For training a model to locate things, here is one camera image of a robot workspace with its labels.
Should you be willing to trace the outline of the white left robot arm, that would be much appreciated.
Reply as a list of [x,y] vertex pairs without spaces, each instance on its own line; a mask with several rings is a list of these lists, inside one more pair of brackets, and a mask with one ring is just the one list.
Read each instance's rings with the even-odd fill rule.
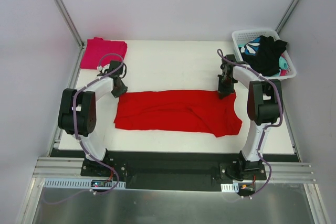
[[98,67],[99,74],[80,89],[66,88],[62,92],[58,113],[58,127],[72,136],[85,153],[85,167],[99,176],[116,175],[108,161],[107,149],[96,133],[97,102],[105,95],[119,98],[128,87],[122,79],[127,74],[123,61],[112,60],[106,66]]

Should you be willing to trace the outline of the aluminium rail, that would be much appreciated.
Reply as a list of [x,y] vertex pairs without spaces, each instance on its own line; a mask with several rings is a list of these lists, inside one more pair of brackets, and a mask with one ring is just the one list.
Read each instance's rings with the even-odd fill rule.
[[271,183],[316,184],[317,177],[310,163],[270,162]]
[[79,177],[83,158],[40,157],[33,175],[36,177]]

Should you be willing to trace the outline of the folded magenta t shirt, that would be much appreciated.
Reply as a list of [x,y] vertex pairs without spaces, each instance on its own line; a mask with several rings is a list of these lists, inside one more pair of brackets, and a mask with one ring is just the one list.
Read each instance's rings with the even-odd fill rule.
[[105,66],[111,60],[121,61],[115,54],[125,58],[128,44],[125,41],[104,40],[99,37],[87,40],[87,46],[80,63],[81,69],[96,69]]

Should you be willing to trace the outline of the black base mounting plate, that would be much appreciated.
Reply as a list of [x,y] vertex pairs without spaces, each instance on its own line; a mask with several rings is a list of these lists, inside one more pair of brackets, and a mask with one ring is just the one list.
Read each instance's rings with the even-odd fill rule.
[[266,164],[239,174],[237,153],[167,153],[108,151],[102,164],[83,151],[53,150],[52,157],[83,158],[80,175],[125,182],[128,189],[218,191],[233,179],[251,183],[266,180]]

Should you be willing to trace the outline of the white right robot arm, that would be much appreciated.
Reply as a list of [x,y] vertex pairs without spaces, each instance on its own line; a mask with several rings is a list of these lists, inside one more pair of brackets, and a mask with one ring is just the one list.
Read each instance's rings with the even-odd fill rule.
[[260,174],[264,169],[263,149],[272,127],[279,127],[283,120],[282,88],[278,79],[268,80],[247,63],[237,61],[234,55],[223,55],[218,75],[219,98],[234,94],[234,84],[241,83],[248,89],[247,115],[250,127],[246,143],[238,154],[238,160],[225,168],[225,175],[242,181]]

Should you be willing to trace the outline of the left aluminium frame post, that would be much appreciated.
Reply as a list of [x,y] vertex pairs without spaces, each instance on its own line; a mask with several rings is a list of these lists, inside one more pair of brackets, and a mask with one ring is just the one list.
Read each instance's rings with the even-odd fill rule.
[[78,29],[76,28],[76,25],[74,23],[74,21],[72,20],[63,0],[54,0],[61,16],[63,17],[67,27],[70,30],[70,33],[72,34],[76,44],[79,46],[79,48],[83,48],[84,47],[84,42],[78,32]]

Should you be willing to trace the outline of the aluminium rail right side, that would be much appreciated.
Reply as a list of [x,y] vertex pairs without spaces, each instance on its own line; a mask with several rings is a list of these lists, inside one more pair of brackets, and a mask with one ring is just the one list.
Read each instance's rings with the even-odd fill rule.
[[271,183],[316,184],[317,177],[310,163],[270,162]]

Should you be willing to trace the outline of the red t shirt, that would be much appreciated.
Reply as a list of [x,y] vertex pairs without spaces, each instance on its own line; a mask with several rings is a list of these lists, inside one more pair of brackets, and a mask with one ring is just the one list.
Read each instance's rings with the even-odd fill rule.
[[242,120],[236,94],[220,99],[217,91],[167,90],[122,95],[114,123],[123,130],[161,130],[237,135]]

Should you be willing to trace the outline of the aluminium rail left side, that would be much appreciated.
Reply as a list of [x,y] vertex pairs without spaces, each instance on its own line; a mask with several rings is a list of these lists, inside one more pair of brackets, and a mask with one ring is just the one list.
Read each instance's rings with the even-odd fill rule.
[[83,158],[40,157],[33,175],[36,177],[79,177]]

